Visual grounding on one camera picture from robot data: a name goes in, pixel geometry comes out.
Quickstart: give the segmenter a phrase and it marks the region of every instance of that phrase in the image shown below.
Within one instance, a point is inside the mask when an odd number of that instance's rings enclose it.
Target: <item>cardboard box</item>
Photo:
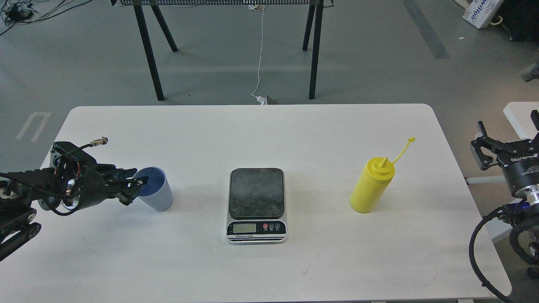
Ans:
[[[473,0],[463,18],[478,29],[487,27],[503,0]]]

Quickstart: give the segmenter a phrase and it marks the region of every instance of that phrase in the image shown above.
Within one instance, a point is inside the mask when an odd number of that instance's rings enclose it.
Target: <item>blue cup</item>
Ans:
[[[146,167],[136,172],[133,178],[148,177],[142,186],[139,198],[157,211],[165,211],[174,201],[165,172],[159,167]]]

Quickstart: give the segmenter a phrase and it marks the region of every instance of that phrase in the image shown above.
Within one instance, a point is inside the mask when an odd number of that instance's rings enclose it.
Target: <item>gray floor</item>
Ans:
[[[0,37],[0,171],[39,168],[77,106],[257,104],[250,93],[257,85],[261,13],[239,6],[163,7],[180,48],[172,53],[151,11],[145,12],[163,102],[155,98],[130,7],[94,1]],[[452,0],[340,0],[324,10],[316,99],[309,100],[311,53],[301,50],[306,13],[305,6],[265,11],[258,94],[278,104],[425,103],[463,176],[500,174],[478,169],[469,142],[478,120],[495,139],[518,139],[502,110],[511,101],[537,101],[539,81],[519,77],[539,59],[537,43],[510,42],[499,27],[477,30]],[[43,131],[44,116],[37,116],[23,134],[35,112],[50,113]],[[482,214],[510,201],[504,184],[470,190]],[[510,297],[537,301],[537,281],[527,278],[526,265],[507,241],[496,248],[513,284]]]

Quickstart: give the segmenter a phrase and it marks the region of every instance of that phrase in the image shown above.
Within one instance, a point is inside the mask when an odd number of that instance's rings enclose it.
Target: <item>digital kitchen scale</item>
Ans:
[[[285,182],[278,168],[238,168],[230,173],[226,237],[235,244],[286,239]]]

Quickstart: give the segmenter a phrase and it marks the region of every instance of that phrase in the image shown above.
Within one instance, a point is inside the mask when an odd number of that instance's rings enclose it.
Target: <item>bottle cap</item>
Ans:
[[[367,162],[363,174],[367,180],[376,185],[387,185],[395,176],[395,166],[387,157],[376,157]]]

